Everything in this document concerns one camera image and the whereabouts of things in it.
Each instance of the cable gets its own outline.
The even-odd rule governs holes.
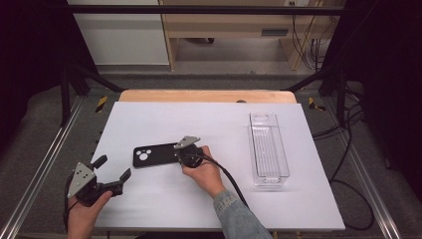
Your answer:
[[[314,15],[313,16],[313,18],[311,19],[311,22],[310,22],[310,24],[308,25],[308,27],[305,29],[305,41],[308,41],[307,40],[307,36],[308,36],[308,33],[311,31],[311,26],[313,25],[313,22],[314,22],[314,19],[316,18],[316,16]],[[296,32],[296,15],[292,15],[292,21],[293,21],[293,34],[292,34],[292,41],[293,41],[293,45],[294,45],[294,47],[295,47],[295,49],[296,49],[296,51],[298,52],[298,54],[299,54],[299,56],[301,57],[301,59],[302,59],[302,61],[305,63],[305,65],[309,68],[309,69],[311,69],[311,70],[316,70],[313,66],[312,66],[312,64],[309,62],[309,61],[307,61],[306,59],[305,59],[305,56],[304,56],[304,54],[303,54],[303,52],[304,52],[304,48],[303,48],[303,45],[301,44],[301,42],[300,42],[300,40],[299,40],[299,36],[298,36],[298,33]]]
[[[346,158],[346,156],[347,156],[347,153],[348,153],[348,151],[349,151],[349,149],[350,149],[350,146],[351,146],[351,136],[352,136],[352,134],[351,134],[351,125],[350,125],[350,121],[351,121],[351,117],[350,117],[350,112],[351,112],[351,110],[353,109],[353,108],[355,108],[355,107],[357,107],[357,106],[359,106],[360,105],[360,103],[357,103],[357,104],[355,104],[355,105],[353,105],[350,109],[348,109],[348,112],[347,112],[347,127],[346,127],[346,129],[347,129],[347,132],[348,132],[348,142],[347,142],[347,146],[346,146],[346,149],[345,149],[345,151],[344,151],[344,154],[343,154],[343,156],[341,157],[341,160],[340,160],[340,163],[338,164],[338,166],[337,166],[337,168],[336,168],[336,170],[335,170],[335,172],[332,174],[332,177],[328,180],[328,182],[329,182],[329,185],[331,186],[334,182],[336,182],[336,183],[340,183],[340,184],[343,184],[343,185],[345,185],[345,186],[347,186],[347,187],[349,187],[350,189],[352,189],[354,192],[356,192],[356,194],[357,195],[359,195],[363,200],[364,200],[364,202],[365,202],[365,204],[368,206],[368,208],[369,208],[369,211],[370,211],[370,215],[371,215],[371,219],[370,219],[370,221],[369,221],[369,223],[368,223],[368,225],[366,225],[366,226],[364,226],[364,227],[356,227],[356,226],[352,226],[352,225],[350,225],[350,224],[348,224],[348,223],[346,223],[345,221],[343,221],[344,222],[344,225],[345,226],[347,226],[347,227],[349,227],[349,228],[351,228],[351,229],[354,229],[354,230],[358,230],[358,231],[365,231],[365,230],[367,230],[367,229],[369,229],[369,228],[371,228],[372,227],[372,225],[373,225],[373,223],[374,223],[374,221],[375,221],[375,216],[373,215],[373,209],[372,209],[372,207],[371,207],[371,205],[370,205],[370,203],[368,202],[368,200],[359,192],[359,191],[357,191],[357,189],[356,188],[354,188],[353,186],[351,186],[350,184],[348,184],[348,183],[346,183],[346,182],[344,182],[344,181],[341,181],[341,180],[338,180],[338,179],[335,179],[335,177],[337,176],[337,174],[338,174],[338,172],[339,172],[339,170],[341,169],[341,167],[342,167],[342,165],[343,165],[343,163],[344,163],[344,161],[345,161],[345,158]]]
[[[318,55],[319,55],[319,42],[320,42],[320,40],[316,39],[316,57],[315,57],[316,71],[317,71],[317,60],[318,60]]]
[[[362,117],[361,117],[361,118],[358,118],[358,119],[353,119],[353,118],[354,118],[355,116],[359,115],[359,114],[360,114],[360,113],[362,113],[362,112],[363,112],[363,111],[358,111],[358,112],[354,113],[354,114],[350,117],[350,119],[347,119],[347,120],[346,120],[346,122],[349,122],[349,121],[350,121],[350,126],[355,125],[357,122],[359,122],[359,121],[362,119]],[[333,126],[333,127],[329,128],[329,129],[327,129],[327,130],[324,130],[324,131],[320,131],[320,132],[313,133],[313,138],[314,138],[314,140],[319,140],[319,139],[322,139],[322,138],[318,138],[318,137],[325,136],[325,135],[327,135],[327,134],[329,134],[329,133],[331,133],[331,132],[333,132],[333,131],[335,131],[336,129],[339,129],[339,128],[340,128],[340,125],[336,124],[335,126]],[[338,131],[338,132],[336,132],[336,133],[334,133],[334,134],[331,134],[331,135],[329,135],[329,136],[327,136],[327,137],[324,137],[324,138],[328,138],[328,137],[334,136],[334,135],[336,135],[336,134],[339,134],[339,133],[340,133],[340,132],[342,132],[342,131],[344,131],[344,129],[342,129],[341,131]]]
[[[310,55],[311,55],[312,61],[315,61],[315,57],[314,57],[314,39],[312,39],[312,41],[310,42],[310,48],[307,50],[307,61],[308,61],[308,64],[315,71],[316,68],[313,66],[313,64],[310,61]]]
[[[372,209],[372,207],[370,206],[370,204],[369,204],[369,201],[365,198],[365,196],[363,196],[358,190],[356,190],[356,188],[354,188],[353,186],[351,186],[350,184],[348,184],[348,183],[346,183],[346,182],[344,182],[344,181],[341,181],[341,180],[338,180],[338,179],[332,179],[331,180],[331,182],[330,182],[330,184],[333,184],[333,183],[339,183],[339,184],[342,184],[342,185],[344,185],[344,186],[346,186],[346,187],[348,187],[348,188],[350,188],[351,190],[353,190],[357,195],[359,195],[359,197],[360,198],[362,198],[362,200],[365,202],[365,204],[367,205],[367,207],[368,207],[368,209],[369,209],[369,211],[370,211],[370,214],[371,214],[371,217],[370,217],[370,222],[368,223],[368,225],[366,225],[366,226],[364,226],[364,227],[356,227],[356,226],[352,226],[352,225],[350,225],[350,224],[348,224],[347,222],[345,222],[345,221],[343,221],[344,222],[344,225],[346,226],[346,227],[349,227],[349,228],[351,228],[351,229],[354,229],[354,230],[356,230],[356,231],[366,231],[366,230],[368,230],[369,228],[371,228],[372,227],[372,225],[373,225],[373,223],[375,222],[375,217],[373,216],[373,209]]]
[[[66,232],[68,232],[69,212],[79,202],[79,201],[77,201],[74,205],[71,206],[71,208],[68,209],[69,186],[71,185],[72,179],[74,179],[73,173],[68,177],[68,180],[66,181],[66,185],[65,185],[65,210],[64,210],[64,213],[63,213],[63,224],[65,225]]]
[[[216,160],[214,160],[212,157],[206,155],[206,154],[202,154],[202,155],[197,155],[197,154],[190,154],[190,153],[186,153],[186,156],[193,156],[193,157],[199,157],[202,159],[205,159],[207,161],[210,161],[211,163],[217,165],[218,167],[221,168],[221,170],[223,170],[224,174],[226,174],[226,176],[229,178],[230,182],[232,182],[233,186],[235,187],[236,192],[239,195],[239,198],[242,200],[242,202],[245,204],[246,207],[249,208],[248,203],[246,202],[245,197],[243,196],[239,186],[237,185],[235,179],[232,177],[232,175],[230,174],[230,172],[224,168],[220,163],[218,163]]]
[[[337,22],[337,19],[333,16],[329,16],[329,20],[330,20],[330,23],[329,23],[328,27],[326,27],[325,30],[320,34],[320,37],[319,37],[320,40],[323,39],[323,35],[325,35],[325,33],[328,32],[328,30],[331,28],[332,24]],[[327,43],[328,40],[331,39],[332,35],[334,35],[334,31],[332,31],[332,33],[329,35],[329,37],[327,37],[326,40],[323,43],[321,43],[321,45],[324,45],[325,43]]]

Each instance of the aluminum rail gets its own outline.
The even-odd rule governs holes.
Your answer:
[[[45,4],[50,10],[82,14],[230,14],[343,16],[365,13],[365,9],[343,7],[261,7],[198,5],[64,5]]]
[[[31,183],[27,187],[24,195],[22,196],[12,215],[9,217],[9,220],[1,230],[1,239],[13,239],[18,234],[22,223],[24,222],[29,210],[31,209],[32,204],[38,195],[38,192],[41,190],[41,187],[81,110],[84,100],[84,97],[77,97],[75,100],[73,112],[70,119],[68,120],[68,123],[60,127],[59,131],[57,132],[55,139],[53,140],[49,150],[44,156],[44,159],[38,167],[34,177],[32,178]]]

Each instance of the transparent tray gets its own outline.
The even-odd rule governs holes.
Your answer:
[[[277,116],[250,113],[250,120],[254,183],[261,188],[281,188],[290,174]]]

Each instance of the cabinet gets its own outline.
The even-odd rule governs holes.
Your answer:
[[[288,0],[160,0],[161,5],[216,5],[283,7]],[[310,0],[310,7],[342,6],[341,0]],[[274,16],[274,15],[162,15],[170,66],[176,61],[180,38],[279,38],[292,70],[300,62],[293,44],[294,29],[301,54],[310,39],[329,39],[338,17],[333,16]]]
[[[68,0],[69,4],[157,5],[155,0]],[[75,14],[97,66],[167,65],[158,14]]]

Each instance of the gray sleeve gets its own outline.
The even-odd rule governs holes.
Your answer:
[[[220,192],[214,198],[214,209],[227,239],[272,239],[269,231],[233,192]]]

